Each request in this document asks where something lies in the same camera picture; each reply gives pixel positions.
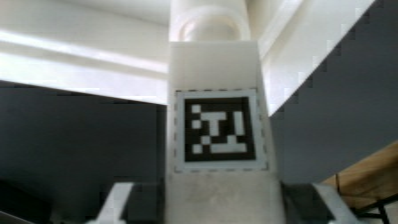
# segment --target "white ceiling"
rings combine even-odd
[[[169,24],[170,0],[62,0],[161,25]]]

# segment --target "ceiling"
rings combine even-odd
[[[60,0],[83,5],[94,9],[115,13],[153,22],[169,25],[170,0]]]
[[[113,6],[99,2],[122,10],[126,1]],[[153,18],[151,10],[167,4],[129,1],[135,15],[158,23],[169,15]],[[398,2],[385,0],[272,116],[284,182],[321,181],[396,140],[396,40]],[[0,86],[2,179],[51,203],[66,224],[94,217],[113,181],[135,181],[128,217],[156,222],[165,107],[12,83]]]

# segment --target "white column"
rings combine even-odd
[[[256,42],[247,41],[249,34],[243,0],[174,0],[165,178],[169,224],[284,223],[259,53]],[[241,113],[238,121],[234,112]],[[204,113],[213,116],[211,125],[201,119]],[[222,123],[225,120],[234,125],[225,129],[229,134],[220,134],[222,125],[229,125]],[[211,132],[206,128],[215,125],[217,131]]]

